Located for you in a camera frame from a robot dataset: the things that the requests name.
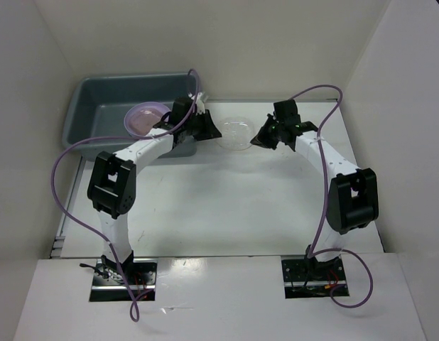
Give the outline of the purple plastic plate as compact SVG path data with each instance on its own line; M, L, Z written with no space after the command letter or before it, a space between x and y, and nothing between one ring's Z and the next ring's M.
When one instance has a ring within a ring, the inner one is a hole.
M160 102L143 102L132 107L124 117L124 127L134 137L146 136L170 108Z

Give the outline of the brown translucent square plate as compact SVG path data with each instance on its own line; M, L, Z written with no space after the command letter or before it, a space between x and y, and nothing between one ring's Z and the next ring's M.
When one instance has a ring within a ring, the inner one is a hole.
M133 134L145 136L161 117L162 114L155 109L139 109L129 115L129 130Z

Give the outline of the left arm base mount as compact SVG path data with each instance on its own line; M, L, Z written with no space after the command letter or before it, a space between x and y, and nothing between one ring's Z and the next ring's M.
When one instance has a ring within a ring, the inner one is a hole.
M157 259L136 258L132 267L125 272L129 288L137 301L155 301L157 265ZM131 301L122 276L107 268L100 259L94 265L80 263L79 266L93 271L90 302Z

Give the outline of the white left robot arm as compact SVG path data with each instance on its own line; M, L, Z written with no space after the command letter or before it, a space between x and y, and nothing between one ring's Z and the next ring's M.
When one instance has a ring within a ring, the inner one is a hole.
M87 189L106 238L103 266L120 284L128 283L134 275L128 213L136 200L137 175L188 138L204 141L222 136L204 102L194 97L177 98L169 112L150 120L147 127L147 134L130 146L97 155Z

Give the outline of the clear bowl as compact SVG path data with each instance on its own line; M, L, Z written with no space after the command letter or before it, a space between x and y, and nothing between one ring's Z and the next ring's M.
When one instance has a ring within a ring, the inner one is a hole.
M250 119L245 117L227 117L219 122L219 132L222 137L217 144L229 151L244 151L251 147L251 139L256 129Z

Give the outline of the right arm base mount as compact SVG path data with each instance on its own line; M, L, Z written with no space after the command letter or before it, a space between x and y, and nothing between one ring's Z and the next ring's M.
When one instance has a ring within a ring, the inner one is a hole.
M283 286L286 299L324 298L333 291L334 297L349 296L342 259L327 262L305 255L281 257Z

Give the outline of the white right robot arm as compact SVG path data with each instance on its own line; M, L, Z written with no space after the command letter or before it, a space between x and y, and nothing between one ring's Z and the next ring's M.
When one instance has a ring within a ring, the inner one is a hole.
M379 216L376 173L348 161L319 134L310 121L302 121L292 99L273 104L273 113L251 144L275 150L280 143L304 157L323 176L322 230L315 233L304 261L305 274L322 278L329 264L347 244L347 235L363 229Z

